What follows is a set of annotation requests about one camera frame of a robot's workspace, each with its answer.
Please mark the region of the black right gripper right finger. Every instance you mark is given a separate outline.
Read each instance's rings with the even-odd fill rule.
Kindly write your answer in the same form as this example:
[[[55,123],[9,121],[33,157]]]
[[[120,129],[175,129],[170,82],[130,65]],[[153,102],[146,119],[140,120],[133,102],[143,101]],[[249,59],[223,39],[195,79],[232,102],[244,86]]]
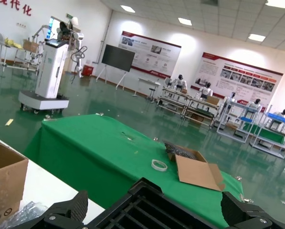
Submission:
[[[257,205],[244,203],[230,192],[222,192],[222,215],[230,229],[285,229],[285,224],[274,219]]]

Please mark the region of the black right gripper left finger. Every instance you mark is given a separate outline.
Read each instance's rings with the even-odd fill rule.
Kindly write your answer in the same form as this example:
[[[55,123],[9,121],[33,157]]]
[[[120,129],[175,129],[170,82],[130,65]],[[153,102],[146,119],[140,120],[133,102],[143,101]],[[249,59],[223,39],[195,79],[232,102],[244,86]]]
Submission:
[[[86,191],[78,192],[73,199],[51,205],[39,217],[15,226],[15,229],[81,229],[88,211]]]

